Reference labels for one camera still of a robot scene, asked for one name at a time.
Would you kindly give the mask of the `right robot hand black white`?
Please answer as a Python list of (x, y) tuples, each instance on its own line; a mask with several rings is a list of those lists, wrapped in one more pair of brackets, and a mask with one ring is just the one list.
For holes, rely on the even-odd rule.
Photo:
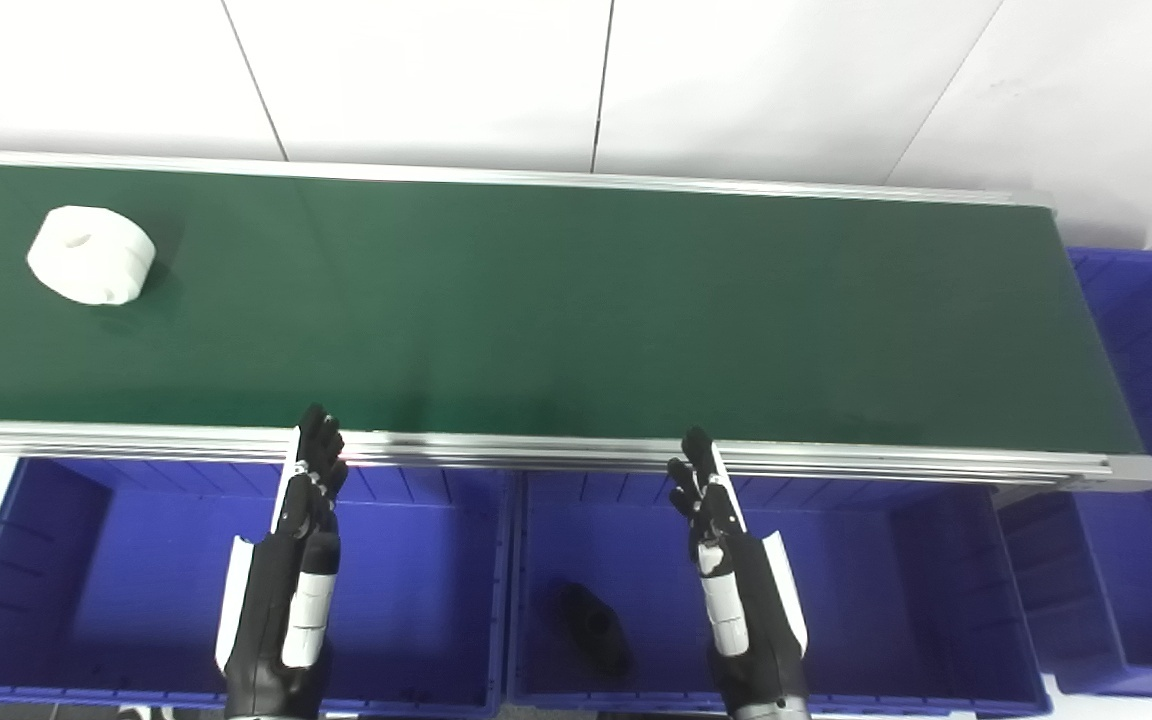
[(732, 719), (809, 719), (806, 624), (785, 541), (748, 529), (721, 452), (687, 430), (669, 501), (685, 518), (710, 626), (708, 670)]

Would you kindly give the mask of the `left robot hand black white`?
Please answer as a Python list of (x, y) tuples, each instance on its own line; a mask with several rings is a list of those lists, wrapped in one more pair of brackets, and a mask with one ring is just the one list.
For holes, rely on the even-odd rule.
[(285, 456), (268, 533), (232, 543), (214, 653), (227, 719), (320, 715), (342, 558), (335, 505), (348, 471), (343, 447), (339, 420), (308, 406)]

